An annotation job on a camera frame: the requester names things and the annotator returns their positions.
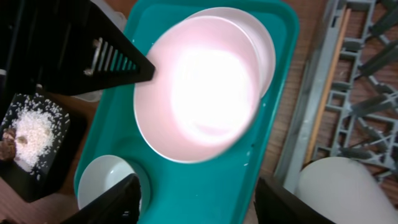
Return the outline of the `small grey bowl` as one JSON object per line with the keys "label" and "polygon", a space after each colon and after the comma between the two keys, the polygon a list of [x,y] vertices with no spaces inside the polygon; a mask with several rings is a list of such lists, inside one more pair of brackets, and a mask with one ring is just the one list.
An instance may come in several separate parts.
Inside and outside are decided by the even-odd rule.
{"label": "small grey bowl", "polygon": [[114,155],[94,159],[83,171],[77,201],[81,210],[129,174],[136,174],[141,184],[140,211],[146,212],[151,200],[151,186],[146,171],[138,163]]}

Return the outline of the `pale green cup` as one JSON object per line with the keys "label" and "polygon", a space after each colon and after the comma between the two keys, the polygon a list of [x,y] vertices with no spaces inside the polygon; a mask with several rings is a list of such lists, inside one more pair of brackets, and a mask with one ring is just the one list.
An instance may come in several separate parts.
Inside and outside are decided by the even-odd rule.
{"label": "pale green cup", "polygon": [[334,223],[397,224],[397,211],[361,163],[327,157],[300,172],[295,195]]}

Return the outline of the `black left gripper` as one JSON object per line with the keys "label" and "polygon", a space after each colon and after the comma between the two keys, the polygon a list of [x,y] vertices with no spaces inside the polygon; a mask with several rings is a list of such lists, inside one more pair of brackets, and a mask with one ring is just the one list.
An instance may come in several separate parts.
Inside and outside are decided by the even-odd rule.
{"label": "black left gripper", "polygon": [[1,101],[146,82],[155,67],[91,1],[1,1]]}

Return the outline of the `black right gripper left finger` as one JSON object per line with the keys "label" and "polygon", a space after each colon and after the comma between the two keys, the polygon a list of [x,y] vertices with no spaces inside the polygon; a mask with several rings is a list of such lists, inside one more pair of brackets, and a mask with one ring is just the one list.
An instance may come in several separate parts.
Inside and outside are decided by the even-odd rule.
{"label": "black right gripper left finger", "polygon": [[62,224],[136,224],[141,196],[138,176],[129,174]]}

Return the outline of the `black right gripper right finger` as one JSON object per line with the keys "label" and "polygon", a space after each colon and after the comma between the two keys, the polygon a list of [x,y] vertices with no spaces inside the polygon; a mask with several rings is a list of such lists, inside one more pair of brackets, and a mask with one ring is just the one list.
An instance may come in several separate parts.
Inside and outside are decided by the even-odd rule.
{"label": "black right gripper right finger", "polygon": [[334,224],[272,177],[258,179],[254,198],[259,224]]}

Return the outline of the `large pink plate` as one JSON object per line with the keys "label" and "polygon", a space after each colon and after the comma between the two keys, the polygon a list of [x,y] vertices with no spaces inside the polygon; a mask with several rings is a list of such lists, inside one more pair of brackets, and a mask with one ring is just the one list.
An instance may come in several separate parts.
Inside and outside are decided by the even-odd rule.
{"label": "large pink plate", "polygon": [[263,97],[274,77],[276,54],[271,35],[262,22],[250,13],[232,7],[212,7],[204,9],[188,16],[187,19],[199,16],[222,17],[240,26],[240,28],[247,33],[258,54],[259,69],[261,72],[261,97]]}

